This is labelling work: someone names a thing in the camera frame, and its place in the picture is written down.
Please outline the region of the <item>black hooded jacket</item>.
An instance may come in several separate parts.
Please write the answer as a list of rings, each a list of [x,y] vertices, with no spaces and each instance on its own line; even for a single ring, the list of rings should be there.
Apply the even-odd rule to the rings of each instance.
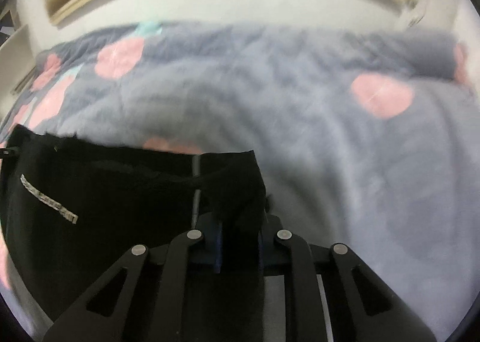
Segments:
[[[22,282],[56,320],[124,253],[216,221],[204,318],[213,341],[264,338],[256,156],[108,147],[17,126],[1,165],[1,229]]]

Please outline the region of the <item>grey floral bed quilt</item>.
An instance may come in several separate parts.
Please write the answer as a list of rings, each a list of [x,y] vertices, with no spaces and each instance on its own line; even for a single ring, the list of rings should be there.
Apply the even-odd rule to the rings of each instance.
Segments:
[[[346,244],[434,333],[478,325],[479,100],[455,39],[284,26],[143,23],[41,54],[1,125],[108,147],[256,156],[264,217],[308,244]],[[285,339],[281,276],[264,282],[264,338]],[[1,233],[1,302],[36,341],[57,320]]]

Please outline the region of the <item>white bedside shelf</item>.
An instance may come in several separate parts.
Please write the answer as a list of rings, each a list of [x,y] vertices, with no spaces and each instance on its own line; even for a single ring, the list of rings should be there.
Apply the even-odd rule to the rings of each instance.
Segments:
[[[13,5],[1,12],[1,120],[31,83],[36,68],[29,26],[19,18]]]

